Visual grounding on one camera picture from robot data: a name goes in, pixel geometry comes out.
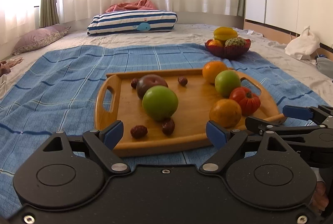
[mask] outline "blue blanket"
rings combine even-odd
[[[0,215],[8,217],[19,209],[13,176],[52,132],[64,130],[69,135],[81,135],[94,127],[94,102],[106,73],[200,68],[211,60],[220,59],[197,44],[114,49],[79,46],[43,55],[0,102]],[[255,52],[247,52],[238,61],[223,62],[258,80],[280,111],[286,104],[326,104],[311,89]],[[307,122],[288,119],[285,124],[300,126]],[[214,152],[213,147],[207,147],[125,160],[131,167],[138,163],[200,165]]]

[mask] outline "yellow fruit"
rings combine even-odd
[[[221,61],[210,61],[203,67],[203,77],[211,84],[215,84],[216,76],[228,67]]]
[[[220,41],[226,41],[231,38],[236,38],[238,36],[237,31],[232,28],[219,27],[214,30],[214,39]]]
[[[208,45],[216,45],[223,47],[225,44],[225,41],[219,41],[219,40],[211,40]]]
[[[240,105],[231,99],[218,100],[210,109],[209,119],[224,128],[231,128],[239,123],[242,118]]]

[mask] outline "custard apple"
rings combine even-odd
[[[224,46],[229,46],[229,45],[240,45],[243,46],[246,44],[246,41],[243,38],[237,37],[237,38],[231,38],[228,39]]]

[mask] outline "whale print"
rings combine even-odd
[[[150,25],[147,22],[142,22],[138,26],[134,26],[139,31],[148,31],[150,30]]]

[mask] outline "striped pillow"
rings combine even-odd
[[[176,13],[159,10],[105,13],[94,16],[87,33],[170,31],[177,19]]]

